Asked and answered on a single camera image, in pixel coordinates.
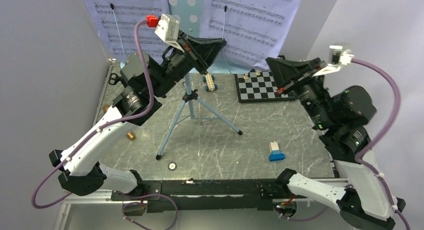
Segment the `light blue music stand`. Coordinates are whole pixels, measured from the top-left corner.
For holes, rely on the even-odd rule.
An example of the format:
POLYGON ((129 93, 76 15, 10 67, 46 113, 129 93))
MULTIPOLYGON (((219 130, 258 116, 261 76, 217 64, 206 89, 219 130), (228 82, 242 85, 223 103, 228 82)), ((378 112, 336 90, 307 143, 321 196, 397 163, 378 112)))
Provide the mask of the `light blue music stand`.
POLYGON ((130 122, 137 126, 142 126, 160 107, 161 103, 157 98, 165 98, 167 93, 180 80, 184 80, 185 94, 182 96, 182 104, 173 119, 167 135, 156 153, 156 160, 160 160, 165 146, 174 130, 181 122, 180 116, 186 105, 189 106, 189 117, 195 118, 193 102, 197 101, 220 119, 238 135, 243 132, 225 119, 218 111, 204 102, 197 93, 197 90, 191 87, 190 74, 179 74, 172 69, 172 52, 174 47, 167 44, 167 48, 162 52, 162 63, 159 64, 146 51, 141 49, 139 38, 139 28, 142 25, 147 26, 147 20, 136 23, 134 27, 134 38, 136 52, 129 55, 126 62, 121 65, 120 77, 123 91, 113 100, 113 108, 119 110, 120 115, 125 122, 130 122))

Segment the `sheet music page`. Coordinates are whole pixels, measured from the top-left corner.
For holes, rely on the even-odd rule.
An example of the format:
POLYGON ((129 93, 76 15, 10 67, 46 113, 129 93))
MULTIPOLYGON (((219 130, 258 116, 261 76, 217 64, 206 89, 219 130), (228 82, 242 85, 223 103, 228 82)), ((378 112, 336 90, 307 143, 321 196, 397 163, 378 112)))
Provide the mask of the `sheet music page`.
POLYGON ((240 66, 268 70, 277 57, 302 0, 202 0, 199 34, 224 38, 225 59, 240 66))

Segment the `gold microphone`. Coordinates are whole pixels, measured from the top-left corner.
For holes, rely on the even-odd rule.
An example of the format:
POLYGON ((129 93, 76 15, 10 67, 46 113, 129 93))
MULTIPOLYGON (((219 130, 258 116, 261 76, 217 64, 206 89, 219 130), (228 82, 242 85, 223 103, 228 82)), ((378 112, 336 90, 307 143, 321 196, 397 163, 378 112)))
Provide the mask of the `gold microphone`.
MULTIPOLYGON (((103 107, 102 107, 102 111, 103 111, 104 113, 106 113, 106 112, 108 111, 109 107, 110 107, 110 105, 108 105, 108 104, 103 105, 103 107)), ((134 141, 134 140, 136 139, 136 136, 135 136, 135 134, 134 134, 132 131, 131 131, 131 132, 129 132, 129 133, 127 133, 127 134, 126 134, 126 137, 127 137, 130 141, 134 141)))

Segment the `black microphone stand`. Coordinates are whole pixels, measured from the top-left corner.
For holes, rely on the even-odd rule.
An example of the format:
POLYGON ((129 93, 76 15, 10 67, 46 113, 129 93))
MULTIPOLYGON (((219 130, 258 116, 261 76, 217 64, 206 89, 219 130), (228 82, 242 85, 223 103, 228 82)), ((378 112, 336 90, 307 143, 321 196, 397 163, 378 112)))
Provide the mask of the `black microphone stand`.
POLYGON ((120 82, 121 82, 121 77, 118 74, 111 73, 109 75, 109 79, 108 79, 108 84, 109 85, 113 85, 114 86, 114 85, 116 85, 116 84, 118 84, 120 82))

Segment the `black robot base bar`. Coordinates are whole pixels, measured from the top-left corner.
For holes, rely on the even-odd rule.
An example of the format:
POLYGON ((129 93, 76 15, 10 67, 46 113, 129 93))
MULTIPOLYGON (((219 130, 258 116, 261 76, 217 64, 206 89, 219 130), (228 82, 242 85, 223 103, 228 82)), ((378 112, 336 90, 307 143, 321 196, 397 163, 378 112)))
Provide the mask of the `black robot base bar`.
POLYGON ((146 180, 144 201, 148 213, 178 210, 272 210, 293 194, 275 179, 146 180))

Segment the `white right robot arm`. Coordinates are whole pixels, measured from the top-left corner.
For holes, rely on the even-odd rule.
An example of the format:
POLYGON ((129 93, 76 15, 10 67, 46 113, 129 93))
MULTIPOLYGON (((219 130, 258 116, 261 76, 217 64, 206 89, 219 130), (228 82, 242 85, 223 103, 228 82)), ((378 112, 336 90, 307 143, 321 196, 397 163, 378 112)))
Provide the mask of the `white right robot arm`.
POLYGON ((275 192, 281 197, 304 196, 337 211, 357 229, 393 229, 394 214, 406 203, 393 196, 378 170, 371 139, 365 126, 376 108, 361 86, 350 86, 331 96, 319 71, 326 63, 319 58, 289 61, 266 59, 280 94, 294 93, 306 110, 314 130, 323 131, 320 141, 346 174, 350 187, 334 187, 285 169, 276 178, 275 192))

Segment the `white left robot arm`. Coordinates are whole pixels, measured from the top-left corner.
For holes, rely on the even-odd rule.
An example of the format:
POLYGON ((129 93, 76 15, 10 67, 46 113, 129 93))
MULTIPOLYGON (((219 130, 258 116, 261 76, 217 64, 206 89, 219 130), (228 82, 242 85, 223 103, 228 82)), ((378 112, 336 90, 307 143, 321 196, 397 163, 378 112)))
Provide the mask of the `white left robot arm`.
POLYGON ((100 158, 116 140, 151 118, 162 106, 158 98, 164 98, 191 69, 206 74, 225 45, 222 38, 195 38, 180 32, 177 46, 163 52, 162 63, 146 52, 142 63, 138 53, 132 53, 118 78, 124 89, 89 132, 90 139, 49 154, 53 166, 60 169, 62 188, 79 196, 99 189, 120 191, 132 200, 144 195, 145 184, 135 170, 107 167, 100 158))

